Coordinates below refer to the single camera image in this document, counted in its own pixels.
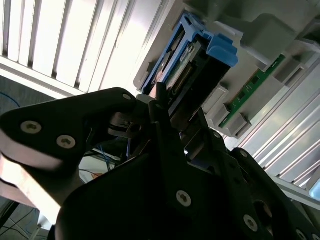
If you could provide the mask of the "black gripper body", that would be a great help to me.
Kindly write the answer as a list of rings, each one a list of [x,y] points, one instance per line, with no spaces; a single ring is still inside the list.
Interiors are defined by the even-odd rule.
[[[180,154],[145,154],[80,187],[64,203],[57,240],[236,240],[219,173]]]

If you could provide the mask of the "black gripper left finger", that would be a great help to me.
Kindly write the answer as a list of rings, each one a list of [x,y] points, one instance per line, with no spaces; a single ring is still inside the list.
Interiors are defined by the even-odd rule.
[[[110,88],[15,109],[0,118],[2,195],[24,196],[40,206],[174,204],[191,194],[190,166],[167,113],[168,93],[157,84],[156,98],[134,97]],[[133,142],[128,163],[81,184],[85,153],[118,137]]]

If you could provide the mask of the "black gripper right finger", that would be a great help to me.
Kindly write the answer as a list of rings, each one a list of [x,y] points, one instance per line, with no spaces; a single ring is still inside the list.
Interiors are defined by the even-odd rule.
[[[196,114],[210,169],[220,174],[226,194],[230,229],[236,240],[318,240],[320,232],[296,208],[253,157],[242,148],[229,151],[221,135],[210,129],[203,110]]]

